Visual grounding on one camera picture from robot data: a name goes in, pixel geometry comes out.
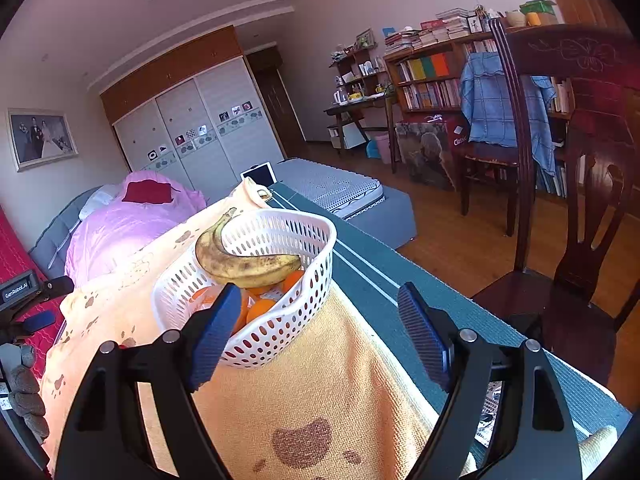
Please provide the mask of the grey gloved left hand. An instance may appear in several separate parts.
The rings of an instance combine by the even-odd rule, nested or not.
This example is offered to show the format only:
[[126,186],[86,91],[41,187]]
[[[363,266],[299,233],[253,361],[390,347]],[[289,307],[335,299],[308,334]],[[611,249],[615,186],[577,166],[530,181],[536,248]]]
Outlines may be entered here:
[[30,344],[2,344],[2,377],[8,389],[9,407],[25,423],[39,444],[49,437],[49,425],[44,418],[46,407],[40,383],[34,373],[37,353]]

